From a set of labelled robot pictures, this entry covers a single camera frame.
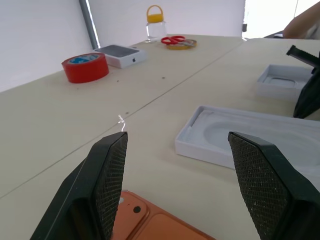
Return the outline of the white phone box base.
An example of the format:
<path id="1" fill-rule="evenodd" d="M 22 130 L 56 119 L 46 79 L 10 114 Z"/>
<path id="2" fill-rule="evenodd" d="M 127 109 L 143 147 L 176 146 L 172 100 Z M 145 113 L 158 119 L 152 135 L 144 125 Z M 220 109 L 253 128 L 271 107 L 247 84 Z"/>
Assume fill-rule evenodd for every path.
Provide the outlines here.
<path id="1" fill-rule="evenodd" d="M 320 192 L 320 121 L 201 105 L 175 138 L 175 152 L 234 169 L 229 132 L 276 145 Z"/>

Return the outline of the red-handled scissors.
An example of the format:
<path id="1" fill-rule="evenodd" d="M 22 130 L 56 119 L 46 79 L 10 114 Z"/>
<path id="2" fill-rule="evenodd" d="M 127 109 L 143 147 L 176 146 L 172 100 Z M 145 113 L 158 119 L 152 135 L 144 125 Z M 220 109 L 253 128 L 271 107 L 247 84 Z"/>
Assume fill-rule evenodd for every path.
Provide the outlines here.
<path id="1" fill-rule="evenodd" d="M 163 37 L 160 41 L 165 45 L 176 45 L 184 42 L 186 40 L 185 36 L 175 35 Z"/>

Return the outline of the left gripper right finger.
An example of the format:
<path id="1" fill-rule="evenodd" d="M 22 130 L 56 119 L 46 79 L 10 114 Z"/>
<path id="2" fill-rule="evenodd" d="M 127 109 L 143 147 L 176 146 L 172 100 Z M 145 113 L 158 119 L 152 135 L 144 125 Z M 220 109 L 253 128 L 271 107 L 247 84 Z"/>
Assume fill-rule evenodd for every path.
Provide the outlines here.
<path id="1" fill-rule="evenodd" d="M 235 131 L 228 142 L 260 240 L 320 240 L 320 191 L 274 144 Z"/>

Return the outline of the white phone box lid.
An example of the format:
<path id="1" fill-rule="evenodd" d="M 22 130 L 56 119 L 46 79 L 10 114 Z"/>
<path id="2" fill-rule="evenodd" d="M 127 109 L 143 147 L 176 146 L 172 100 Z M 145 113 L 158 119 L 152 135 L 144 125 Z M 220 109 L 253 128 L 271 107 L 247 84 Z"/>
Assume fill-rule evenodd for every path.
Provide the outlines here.
<path id="1" fill-rule="evenodd" d="M 312 68 L 270 64 L 256 82 L 256 94 L 262 97 L 296 102 L 312 76 Z"/>

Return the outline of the orange smartphone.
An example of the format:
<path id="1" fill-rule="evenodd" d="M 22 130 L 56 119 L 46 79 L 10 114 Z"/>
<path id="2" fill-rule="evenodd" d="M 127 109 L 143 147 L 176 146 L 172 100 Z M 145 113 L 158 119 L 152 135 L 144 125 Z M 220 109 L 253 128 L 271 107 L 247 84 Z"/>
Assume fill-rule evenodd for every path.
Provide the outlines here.
<path id="1" fill-rule="evenodd" d="M 110 240 L 216 240 L 157 205 L 122 191 Z"/>

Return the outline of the clear jar with yellow lid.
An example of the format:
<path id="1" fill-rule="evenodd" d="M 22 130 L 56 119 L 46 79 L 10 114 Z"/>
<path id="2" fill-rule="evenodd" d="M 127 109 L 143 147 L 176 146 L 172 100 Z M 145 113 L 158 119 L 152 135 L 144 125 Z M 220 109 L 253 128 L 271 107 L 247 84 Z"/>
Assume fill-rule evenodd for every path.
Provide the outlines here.
<path id="1" fill-rule="evenodd" d="M 159 42 L 167 36 L 166 22 L 163 9 L 158 5 L 151 5 L 146 11 L 147 43 Z"/>

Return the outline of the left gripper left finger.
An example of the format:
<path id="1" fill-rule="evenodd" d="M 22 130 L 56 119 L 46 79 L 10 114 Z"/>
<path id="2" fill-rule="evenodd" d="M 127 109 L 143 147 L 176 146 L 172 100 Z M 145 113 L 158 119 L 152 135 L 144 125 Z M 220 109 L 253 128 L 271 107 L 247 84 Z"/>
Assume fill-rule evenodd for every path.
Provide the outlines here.
<path id="1" fill-rule="evenodd" d="M 127 144 L 125 131 L 97 141 L 63 180 L 30 240 L 111 240 Z"/>

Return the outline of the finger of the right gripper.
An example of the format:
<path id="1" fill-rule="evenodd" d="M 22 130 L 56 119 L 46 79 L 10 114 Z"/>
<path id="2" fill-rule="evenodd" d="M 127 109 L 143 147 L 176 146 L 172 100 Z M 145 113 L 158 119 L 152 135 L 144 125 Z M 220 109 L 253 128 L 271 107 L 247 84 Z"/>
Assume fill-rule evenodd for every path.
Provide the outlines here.
<path id="1" fill-rule="evenodd" d="M 297 48 L 295 45 L 292 45 L 286 54 L 307 65 L 312 66 L 313 68 L 320 68 L 320 57 L 303 51 Z"/>
<path id="2" fill-rule="evenodd" d="M 320 109 L 320 67 L 312 70 L 312 76 L 302 88 L 294 108 L 293 117 L 305 119 Z"/>

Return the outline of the closed white phone box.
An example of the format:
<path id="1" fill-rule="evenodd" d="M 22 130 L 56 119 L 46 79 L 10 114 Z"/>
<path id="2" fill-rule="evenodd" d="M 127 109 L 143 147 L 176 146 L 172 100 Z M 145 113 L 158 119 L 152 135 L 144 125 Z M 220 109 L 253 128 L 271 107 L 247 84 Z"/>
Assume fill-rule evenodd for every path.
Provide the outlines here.
<path id="1" fill-rule="evenodd" d="M 147 59 L 147 53 L 142 49 L 116 44 L 97 48 L 93 51 L 104 54 L 107 64 L 119 69 L 141 63 Z"/>

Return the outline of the grey metal pole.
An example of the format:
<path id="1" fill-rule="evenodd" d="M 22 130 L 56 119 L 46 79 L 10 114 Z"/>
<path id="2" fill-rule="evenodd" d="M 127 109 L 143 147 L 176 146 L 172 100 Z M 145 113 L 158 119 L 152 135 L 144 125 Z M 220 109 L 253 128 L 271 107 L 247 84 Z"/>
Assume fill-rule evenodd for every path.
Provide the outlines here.
<path id="1" fill-rule="evenodd" d="M 89 40 L 92 46 L 92 49 L 99 49 L 100 46 L 100 42 L 99 42 L 99 37 L 97 34 L 97 30 L 96 30 L 96 26 L 93 20 L 93 15 L 91 12 L 91 7 L 90 7 L 90 3 L 89 0 L 78 0 L 80 8 L 81 8 L 81 12 L 83 15 L 83 19 L 85 22 L 85 26 L 87 29 L 87 33 L 89 36 Z"/>

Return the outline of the red tape roll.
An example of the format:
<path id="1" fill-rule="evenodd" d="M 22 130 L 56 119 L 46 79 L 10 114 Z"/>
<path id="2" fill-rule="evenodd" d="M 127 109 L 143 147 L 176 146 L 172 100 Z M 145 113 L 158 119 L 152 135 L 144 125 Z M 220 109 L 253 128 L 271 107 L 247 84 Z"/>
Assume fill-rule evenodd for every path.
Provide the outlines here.
<path id="1" fill-rule="evenodd" d="M 67 80 L 73 84 L 93 82 L 109 74 L 106 55 L 98 52 L 73 56 L 61 65 Z"/>

